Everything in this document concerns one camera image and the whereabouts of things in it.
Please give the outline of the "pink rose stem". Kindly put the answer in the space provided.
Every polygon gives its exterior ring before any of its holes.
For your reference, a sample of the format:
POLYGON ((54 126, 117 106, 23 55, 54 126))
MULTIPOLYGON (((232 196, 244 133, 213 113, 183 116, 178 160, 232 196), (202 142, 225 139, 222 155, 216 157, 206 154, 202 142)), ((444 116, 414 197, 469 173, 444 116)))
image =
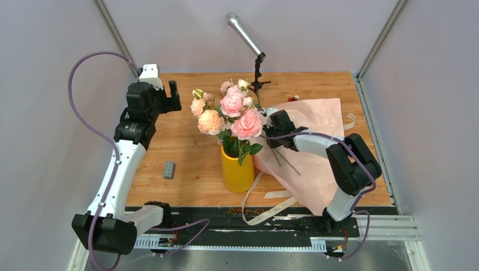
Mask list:
POLYGON ((257 108, 254 93, 249 89, 247 80, 234 82, 231 78, 224 81, 220 87, 223 98, 220 100, 222 115, 229 118, 240 117, 244 110, 257 108))
POLYGON ((239 166, 242 166, 247 155, 256 155, 263 149, 260 143, 250 142, 262 134, 263 124, 260 117, 257 109, 248 109, 232 124, 229 153, 238 159, 239 166))
POLYGON ((198 130, 202 134, 215 136, 217 144, 222 144, 224 140, 221 136, 227 132, 227 125, 215 97, 201 89, 193 89, 192 96, 190 111, 197 118, 198 130))

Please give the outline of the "pink wrapping paper sheet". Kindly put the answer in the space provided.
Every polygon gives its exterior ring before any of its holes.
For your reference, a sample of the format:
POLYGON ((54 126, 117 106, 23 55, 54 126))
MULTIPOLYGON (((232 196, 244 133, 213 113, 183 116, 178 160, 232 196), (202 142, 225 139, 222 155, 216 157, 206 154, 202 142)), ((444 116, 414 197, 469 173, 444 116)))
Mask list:
MULTIPOLYGON (((329 136, 344 135, 341 102, 338 98, 307 99, 276 104, 285 110, 295 127, 304 126, 329 136)), ((314 215, 320 216, 332 201, 338 186, 326 158, 308 152, 295 152, 282 146, 278 151, 301 172, 297 175, 286 163, 277 164, 271 148, 263 138, 254 138, 263 149, 253 156, 256 168, 274 177, 295 199, 314 215)))

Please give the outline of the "pink flower bouquet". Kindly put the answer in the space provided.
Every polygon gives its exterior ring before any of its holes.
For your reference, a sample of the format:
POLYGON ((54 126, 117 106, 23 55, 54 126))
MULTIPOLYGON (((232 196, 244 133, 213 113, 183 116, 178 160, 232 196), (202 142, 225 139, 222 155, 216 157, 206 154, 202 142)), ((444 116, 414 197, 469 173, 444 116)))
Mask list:
POLYGON ((273 153, 273 156, 275 157, 276 161, 277 161, 277 164, 281 167, 282 166, 282 162, 286 163, 297 175, 301 176, 301 172, 299 170, 297 170, 297 168, 295 166, 292 165, 292 163, 290 161, 288 161, 288 159, 283 156, 282 153, 280 153, 278 150, 272 148, 271 149, 272 153, 273 153))

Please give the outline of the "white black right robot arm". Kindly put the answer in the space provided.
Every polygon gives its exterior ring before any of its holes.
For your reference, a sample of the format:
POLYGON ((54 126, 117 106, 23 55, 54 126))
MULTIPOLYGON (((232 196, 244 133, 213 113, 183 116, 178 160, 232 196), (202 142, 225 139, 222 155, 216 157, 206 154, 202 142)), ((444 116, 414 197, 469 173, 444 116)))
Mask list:
POLYGON ((308 152, 329 161, 338 190, 324 209, 324 231, 332 236, 345 228, 360 198, 376 188, 382 169, 363 138, 352 133, 335 137, 295 126, 285 110, 270 107, 262 112, 266 119, 263 138, 271 148, 280 146, 295 152, 308 152))

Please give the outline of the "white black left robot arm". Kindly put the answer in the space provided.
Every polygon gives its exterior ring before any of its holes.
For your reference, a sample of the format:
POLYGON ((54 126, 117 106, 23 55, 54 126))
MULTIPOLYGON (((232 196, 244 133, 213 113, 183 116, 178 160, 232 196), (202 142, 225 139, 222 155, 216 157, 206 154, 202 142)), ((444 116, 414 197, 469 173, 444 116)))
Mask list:
POLYGON ((72 229, 88 250, 127 255, 141 234, 152 228, 159 233, 172 229, 168 203, 149 201, 135 212, 125 212, 134 175, 156 132, 159 115, 182 109, 176 82, 168 84, 169 97, 164 87, 148 82, 128 86, 127 107, 108 139, 114 148, 102 184, 85 214, 72 219, 72 229))

